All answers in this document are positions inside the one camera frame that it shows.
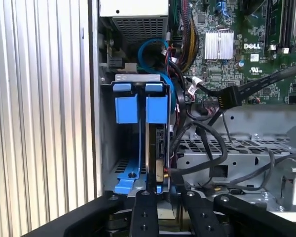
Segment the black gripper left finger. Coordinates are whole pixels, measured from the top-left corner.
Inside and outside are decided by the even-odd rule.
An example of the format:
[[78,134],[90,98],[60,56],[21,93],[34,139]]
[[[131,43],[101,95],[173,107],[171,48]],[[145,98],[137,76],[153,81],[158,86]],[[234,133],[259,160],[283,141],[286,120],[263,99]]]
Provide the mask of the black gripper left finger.
[[69,213],[27,233],[26,237],[90,237],[106,227],[109,217],[132,204],[129,236],[158,237],[159,225],[156,194],[146,190],[135,197],[114,194],[112,191],[70,211]]

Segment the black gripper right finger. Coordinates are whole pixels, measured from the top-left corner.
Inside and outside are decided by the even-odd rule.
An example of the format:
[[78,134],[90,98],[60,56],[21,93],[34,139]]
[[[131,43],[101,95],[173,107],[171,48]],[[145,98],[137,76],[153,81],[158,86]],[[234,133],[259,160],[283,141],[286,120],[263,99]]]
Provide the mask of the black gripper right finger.
[[231,195],[183,194],[196,237],[296,237],[296,223]]

